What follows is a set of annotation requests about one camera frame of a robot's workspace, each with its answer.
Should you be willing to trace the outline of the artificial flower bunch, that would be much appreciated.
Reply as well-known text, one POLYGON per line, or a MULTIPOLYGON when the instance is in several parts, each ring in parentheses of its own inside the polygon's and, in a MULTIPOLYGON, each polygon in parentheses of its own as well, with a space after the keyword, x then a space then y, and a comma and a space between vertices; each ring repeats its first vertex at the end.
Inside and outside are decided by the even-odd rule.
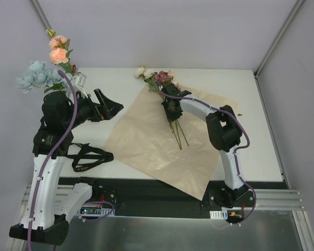
POLYGON ((177 141, 179 149, 182 150, 179 131, 181 131, 187 146, 189 146, 188 140, 179 122, 179 118, 182 116, 182 109, 179 104, 180 100, 172 98, 172 96, 179 96, 183 93, 178 81, 174 79, 174 73, 172 71, 156 72, 142 65, 136 69, 134 76, 135 78, 143 79, 143 81, 148 84, 149 91, 158 93, 163 99, 161 105, 164 108, 170 129, 177 141))

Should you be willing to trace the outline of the black ribbon gold lettering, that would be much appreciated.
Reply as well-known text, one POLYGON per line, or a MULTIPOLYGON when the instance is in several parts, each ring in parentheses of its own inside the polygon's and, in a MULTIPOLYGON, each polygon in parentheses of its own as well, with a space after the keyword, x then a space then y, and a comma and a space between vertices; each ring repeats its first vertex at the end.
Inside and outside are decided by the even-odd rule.
POLYGON ((71 143, 71 145, 80 148, 77 154, 68 154, 67 158, 72 159, 72 168, 76 173, 88 171, 103 163, 109 163, 114 160, 114 155, 111 152, 106 152, 100 148, 92 147, 89 143, 71 143))

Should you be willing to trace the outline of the orange wrapping paper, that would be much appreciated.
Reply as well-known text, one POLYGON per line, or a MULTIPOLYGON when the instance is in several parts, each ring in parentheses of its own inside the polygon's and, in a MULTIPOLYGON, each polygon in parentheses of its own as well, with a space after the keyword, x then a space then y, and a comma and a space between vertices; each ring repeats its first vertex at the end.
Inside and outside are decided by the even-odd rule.
POLYGON ((219 152, 204 121, 185 112, 170 128, 162 98, 144 86, 105 143, 115 159, 201 200, 211 180, 224 180, 219 152))

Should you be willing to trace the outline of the blue flower stem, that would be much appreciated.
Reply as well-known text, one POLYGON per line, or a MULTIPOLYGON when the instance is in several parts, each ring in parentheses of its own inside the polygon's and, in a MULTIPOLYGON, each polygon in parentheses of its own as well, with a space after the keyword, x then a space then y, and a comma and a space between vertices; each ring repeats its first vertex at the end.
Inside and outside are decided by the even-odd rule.
POLYGON ((50 91, 67 92, 69 85, 62 77, 58 67, 48 67, 46 62, 33 61, 28 66, 24 75, 16 78, 17 87, 24 93, 28 93, 33 88, 42 89, 44 93, 50 91))

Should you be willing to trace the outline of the peach rose stem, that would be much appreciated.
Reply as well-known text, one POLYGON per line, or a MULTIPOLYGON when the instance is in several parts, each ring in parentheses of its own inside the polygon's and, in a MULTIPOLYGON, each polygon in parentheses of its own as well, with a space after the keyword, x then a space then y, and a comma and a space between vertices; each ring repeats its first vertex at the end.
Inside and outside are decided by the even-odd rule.
POLYGON ((62 67, 66 73, 74 75, 76 65, 71 63, 70 55, 73 49, 70 49, 70 39, 62 35, 57 35, 53 29, 47 29, 46 34, 49 37, 50 61, 54 65, 62 67))

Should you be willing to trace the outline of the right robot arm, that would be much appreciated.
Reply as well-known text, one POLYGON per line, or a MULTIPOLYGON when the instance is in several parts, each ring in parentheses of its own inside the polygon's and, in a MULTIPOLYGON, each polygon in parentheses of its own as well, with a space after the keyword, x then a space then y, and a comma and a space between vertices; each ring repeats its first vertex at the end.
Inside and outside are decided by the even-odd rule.
POLYGON ((238 150, 250 146, 250 140, 229 105, 220 108, 198 99, 191 92, 180 91, 174 84, 159 87, 167 120, 173 122, 188 112, 206 123, 212 146, 219 151, 225 174, 225 189, 214 196, 216 204, 232 208, 249 191, 241 171, 238 150))

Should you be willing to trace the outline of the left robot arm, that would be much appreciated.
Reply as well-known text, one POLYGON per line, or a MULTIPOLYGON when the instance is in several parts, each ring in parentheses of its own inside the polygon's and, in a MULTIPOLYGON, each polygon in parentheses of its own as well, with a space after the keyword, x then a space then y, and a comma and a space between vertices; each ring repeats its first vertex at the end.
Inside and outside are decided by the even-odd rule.
POLYGON ((85 202, 95 203, 100 190, 92 178, 81 177, 69 194, 55 205, 55 194, 61 170, 67 158, 77 165, 81 158, 95 158, 97 166, 114 159, 112 153, 81 144, 77 155, 68 154, 72 145, 72 129, 89 120, 99 122, 115 117, 124 106, 108 99, 100 89, 94 93, 98 102, 80 91, 70 100, 56 91, 43 99, 41 126, 33 139, 34 168, 27 209, 21 221, 10 227, 9 236, 28 242, 60 246, 66 239, 69 224, 85 202))

